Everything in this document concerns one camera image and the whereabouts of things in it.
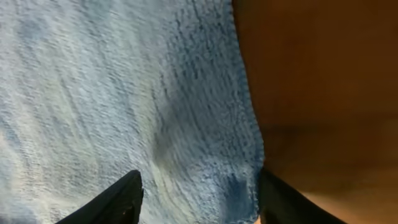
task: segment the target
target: light blue cloth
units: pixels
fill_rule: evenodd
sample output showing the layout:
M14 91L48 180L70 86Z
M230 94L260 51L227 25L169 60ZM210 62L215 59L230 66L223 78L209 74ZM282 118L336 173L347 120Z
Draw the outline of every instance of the light blue cloth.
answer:
M253 223L263 160L230 0L2 0L0 223L132 169L141 223Z

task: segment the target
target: textured fabric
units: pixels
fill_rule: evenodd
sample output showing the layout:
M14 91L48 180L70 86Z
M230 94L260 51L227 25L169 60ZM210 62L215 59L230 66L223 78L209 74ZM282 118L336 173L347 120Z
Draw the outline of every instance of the textured fabric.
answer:
M1 1L0 223L132 169L141 223L252 223L262 160L230 1Z

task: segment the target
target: towel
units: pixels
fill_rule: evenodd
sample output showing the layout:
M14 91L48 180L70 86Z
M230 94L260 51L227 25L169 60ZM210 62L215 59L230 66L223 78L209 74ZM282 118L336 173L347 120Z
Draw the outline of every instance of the towel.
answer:
M230 0L2 0L0 223L133 169L141 223L253 223L263 157Z

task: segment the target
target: brown wooden surface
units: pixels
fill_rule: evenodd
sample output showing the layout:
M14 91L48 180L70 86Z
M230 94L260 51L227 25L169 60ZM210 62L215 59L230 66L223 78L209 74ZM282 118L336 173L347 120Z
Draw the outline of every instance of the brown wooden surface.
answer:
M234 13L267 166L348 223L398 223L398 1Z

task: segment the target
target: wooden floor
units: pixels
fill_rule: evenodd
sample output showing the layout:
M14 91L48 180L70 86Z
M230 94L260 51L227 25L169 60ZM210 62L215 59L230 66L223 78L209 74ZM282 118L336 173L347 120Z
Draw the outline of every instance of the wooden floor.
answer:
M267 166L348 223L398 223L398 1L234 13Z

